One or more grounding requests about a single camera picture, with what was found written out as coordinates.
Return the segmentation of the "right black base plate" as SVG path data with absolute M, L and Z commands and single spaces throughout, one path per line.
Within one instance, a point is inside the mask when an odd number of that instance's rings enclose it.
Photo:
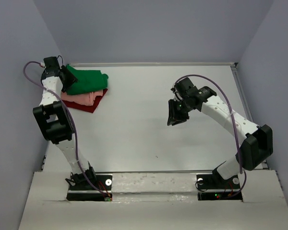
M 240 200 L 240 181 L 237 175 L 228 180 L 214 181 L 212 174 L 198 174 L 195 188 L 199 201 Z

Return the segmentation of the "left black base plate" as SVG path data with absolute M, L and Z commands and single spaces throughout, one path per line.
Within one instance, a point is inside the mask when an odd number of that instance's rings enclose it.
M 94 202 L 110 202 L 112 201 L 112 184 L 113 174 L 97 173 L 97 181 L 92 184 L 97 188 L 93 188 L 87 181 L 82 184 L 75 184 L 70 179 L 65 179 L 68 183 L 68 192 L 66 199 L 68 201 L 94 201 Z

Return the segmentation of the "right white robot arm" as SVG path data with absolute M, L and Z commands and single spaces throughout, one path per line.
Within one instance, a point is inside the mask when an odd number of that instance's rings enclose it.
M 210 176 L 215 187 L 224 187 L 230 178 L 254 170 L 272 155 L 271 127 L 260 126 L 235 112 L 226 95 L 220 97 L 208 86 L 197 88 L 190 75 L 179 78 L 171 91 L 174 98 L 168 102 L 168 126 L 186 122 L 189 112 L 197 110 L 215 120 L 235 138 L 237 153 L 217 166 Z

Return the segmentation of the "pink folded t-shirt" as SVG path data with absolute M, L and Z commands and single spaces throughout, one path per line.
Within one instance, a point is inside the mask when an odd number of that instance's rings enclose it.
M 103 90 L 77 95 L 68 95 L 66 92 L 61 92 L 60 98 L 64 101 L 73 102 L 85 106 L 92 106 L 95 102 L 96 97 L 103 96 L 103 94 Z

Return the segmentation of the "dark red folded t-shirt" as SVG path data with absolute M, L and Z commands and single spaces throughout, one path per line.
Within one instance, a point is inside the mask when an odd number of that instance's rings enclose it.
M 64 101 L 64 100 L 63 100 L 63 102 L 66 104 L 66 106 L 68 108 L 72 108 L 72 109 L 76 109 L 76 110 L 80 110 L 80 111 L 84 111 L 84 112 L 88 112 L 88 113 L 93 113 L 97 109 L 100 101 L 105 96 L 107 91 L 108 91 L 108 89 L 103 89 L 103 93 L 104 93 L 103 96 L 96 97 L 95 102 L 92 106 L 80 105 L 77 103 L 68 102 L 68 101 Z

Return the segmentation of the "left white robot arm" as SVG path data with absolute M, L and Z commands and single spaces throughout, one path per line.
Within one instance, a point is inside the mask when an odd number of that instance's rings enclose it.
M 69 185 L 96 190 L 95 170 L 79 150 L 73 118 L 60 97 L 77 79 L 66 66 L 59 64 L 57 57 L 46 57 L 43 61 L 40 85 L 43 94 L 39 106 L 33 108 L 33 115 L 44 139 L 52 142 L 69 163 L 72 170 L 70 179 L 66 180 Z

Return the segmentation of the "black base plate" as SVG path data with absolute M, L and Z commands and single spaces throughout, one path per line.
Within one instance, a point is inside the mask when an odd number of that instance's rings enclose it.
M 75 184 L 70 179 L 65 179 L 68 183 L 68 192 L 66 199 L 68 201 L 94 201 L 94 202 L 110 202 L 112 201 L 112 184 L 113 174 L 97 173 L 97 181 L 92 184 L 97 188 L 93 188 L 87 181 L 82 184 Z
M 195 188 L 199 201 L 240 200 L 240 181 L 237 175 L 228 180 L 214 181 L 212 174 L 198 174 Z

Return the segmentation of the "green t-shirt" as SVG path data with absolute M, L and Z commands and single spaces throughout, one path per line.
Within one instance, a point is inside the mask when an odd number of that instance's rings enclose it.
M 66 67 L 78 80 L 66 91 L 68 95 L 97 92 L 108 87 L 108 75 L 100 70 L 78 70 L 70 65 Z

